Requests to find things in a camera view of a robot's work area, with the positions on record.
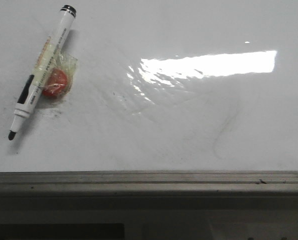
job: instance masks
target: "black marker tip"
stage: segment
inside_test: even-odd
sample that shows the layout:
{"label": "black marker tip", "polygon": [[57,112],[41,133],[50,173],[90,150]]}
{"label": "black marker tip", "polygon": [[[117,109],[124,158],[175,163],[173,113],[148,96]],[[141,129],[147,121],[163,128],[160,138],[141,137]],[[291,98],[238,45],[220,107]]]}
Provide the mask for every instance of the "black marker tip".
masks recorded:
{"label": "black marker tip", "polygon": [[11,141],[12,139],[15,138],[16,132],[14,131],[10,131],[9,135],[8,135],[8,139]]}

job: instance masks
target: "whiteboard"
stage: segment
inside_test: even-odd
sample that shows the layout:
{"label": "whiteboard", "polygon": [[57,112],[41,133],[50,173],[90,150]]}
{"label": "whiteboard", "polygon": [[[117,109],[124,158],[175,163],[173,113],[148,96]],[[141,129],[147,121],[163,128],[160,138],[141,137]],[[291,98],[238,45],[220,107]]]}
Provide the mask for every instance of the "whiteboard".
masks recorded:
{"label": "whiteboard", "polygon": [[[71,91],[13,111],[58,10]],[[298,0],[0,0],[0,172],[298,170]]]}

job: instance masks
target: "whiteboard marker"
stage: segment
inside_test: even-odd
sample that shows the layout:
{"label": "whiteboard marker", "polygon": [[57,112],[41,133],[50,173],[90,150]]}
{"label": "whiteboard marker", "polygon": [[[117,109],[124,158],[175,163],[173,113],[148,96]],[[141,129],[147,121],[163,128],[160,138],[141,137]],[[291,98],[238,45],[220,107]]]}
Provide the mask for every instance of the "whiteboard marker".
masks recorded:
{"label": "whiteboard marker", "polygon": [[75,17],[76,10],[72,6],[65,5],[59,11],[57,26],[45,42],[37,63],[15,105],[9,140],[14,139],[25,120],[33,113]]}

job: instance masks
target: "plastic wrapper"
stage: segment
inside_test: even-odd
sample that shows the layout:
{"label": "plastic wrapper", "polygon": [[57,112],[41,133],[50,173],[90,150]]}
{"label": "plastic wrapper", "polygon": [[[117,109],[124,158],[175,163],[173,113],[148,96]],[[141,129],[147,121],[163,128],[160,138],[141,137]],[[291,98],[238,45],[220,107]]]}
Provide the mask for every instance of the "plastic wrapper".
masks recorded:
{"label": "plastic wrapper", "polygon": [[43,87],[42,94],[50,98],[61,98],[68,93],[73,83],[76,64],[76,58],[65,52],[60,52],[52,64],[51,73]]}

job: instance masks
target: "metal ledge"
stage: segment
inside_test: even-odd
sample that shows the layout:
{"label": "metal ledge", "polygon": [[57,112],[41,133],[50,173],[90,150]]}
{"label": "metal ledge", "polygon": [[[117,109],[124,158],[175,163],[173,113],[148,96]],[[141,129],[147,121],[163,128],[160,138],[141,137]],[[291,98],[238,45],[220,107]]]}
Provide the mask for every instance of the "metal ledge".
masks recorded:
{"label": "metal ledge", "polygon": [[0,172],[0,197],[298,196],[298,171]]}

